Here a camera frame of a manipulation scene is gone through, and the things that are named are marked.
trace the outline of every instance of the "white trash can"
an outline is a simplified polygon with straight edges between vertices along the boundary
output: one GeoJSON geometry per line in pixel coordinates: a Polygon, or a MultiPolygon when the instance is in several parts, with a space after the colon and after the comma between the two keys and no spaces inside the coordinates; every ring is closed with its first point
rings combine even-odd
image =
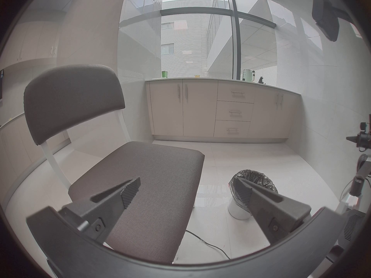
{"type": "Polygon", "coordinates": [[[236,204],[233,197],[231,197],[231,199],[229,200],[228,211],[229,214],[232,215],[237,220],[246,220],[251,216],[249,212],[242,209],[240,206],[236,204]]]}

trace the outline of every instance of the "chair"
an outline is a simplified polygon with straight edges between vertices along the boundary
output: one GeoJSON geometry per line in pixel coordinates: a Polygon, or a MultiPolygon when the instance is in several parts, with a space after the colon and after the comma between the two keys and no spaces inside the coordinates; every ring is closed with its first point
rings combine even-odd
{"type": "Polygon", "coordinates": [[[50,69],[26,87],[27,125],[72,201],[140,177],[141,187],[106,243],[121,253],[171,263],[185,233],[200,182],[204,155],[192,149],[130,142],[122,89],[114,71],[98,65],[50,69]],[[115,112],[126,144],[71,185],[46,140],[79,123],[115,112]]]}

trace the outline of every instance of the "countertop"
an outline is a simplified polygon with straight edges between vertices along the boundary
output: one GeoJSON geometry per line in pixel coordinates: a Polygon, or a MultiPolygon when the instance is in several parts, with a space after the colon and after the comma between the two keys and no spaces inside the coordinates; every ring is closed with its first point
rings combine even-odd
{"type": "Polygon", "coordinates": [[[283,89],[283,88],[278,87],[278,86],[264,85],[262,83],[257,83],[257,82],[239,81],[237,79],[211,78],[211,77],[170,77],[170,78],[152,78],[152,79],[148,79],[146,81],[164,81],[164,80],[173,80],[173,79],[197,79],[197,80],[212,79],[212,80],[215,80],[215,81],[236,81],[236,82],[243,82],[243,83],[248,83],[248,84],[258,85],[258,86],[273,87],[275,89],[285,90],[286,92],[290,92],[290,93],[294,93],[294,94],[297,94],[297,95],[301,95],[301,94],[299,94],[297,92],[293,92],[291,90],[286,90],[286,89],[283,89]]]}

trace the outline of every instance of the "chair backrest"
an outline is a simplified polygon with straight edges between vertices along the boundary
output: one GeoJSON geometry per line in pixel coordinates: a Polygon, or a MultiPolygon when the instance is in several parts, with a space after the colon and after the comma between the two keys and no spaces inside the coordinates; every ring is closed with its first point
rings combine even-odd
{"type": "Polygon", "coordinates": [[[23,101],[36,145],[79,123],[125,108],[115,72],[89,64],[45,71],[26,86],[23,101]]]}

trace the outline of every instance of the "floor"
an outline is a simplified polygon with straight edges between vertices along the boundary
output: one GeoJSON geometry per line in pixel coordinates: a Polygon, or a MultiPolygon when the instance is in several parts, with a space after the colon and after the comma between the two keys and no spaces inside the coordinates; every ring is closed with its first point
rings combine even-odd
{"type": "MultiPolygon", "coordinates": [[[[335,210],[338,200],[322,178],[286,144],[203,143],[154,141],[155,144],[191,148],[205,155],[196,206],[188,230],[206,242],[222,248],[231,258],[269,245],[253,218],[236,220],[227,210],[231,197],[228,182],[243,169],[266,174],[279,193],[309,204],[312,213],[327,206],[335,210]]],[[[101,158],[75,151],[72,144],[55,154],[67,178],[73,183],[101,158]]],[[[35,169],[19,186],[6,208],[15,234],[32,257],[51,274],[45,256],[25,222],[26,216],[45,206],[59,210],[69,203],[65,187],[57,180],[48,162],[35,169]]],[[[220,251],[186,233],[174,263],[207,263],[225,260],[220,251]]]]}

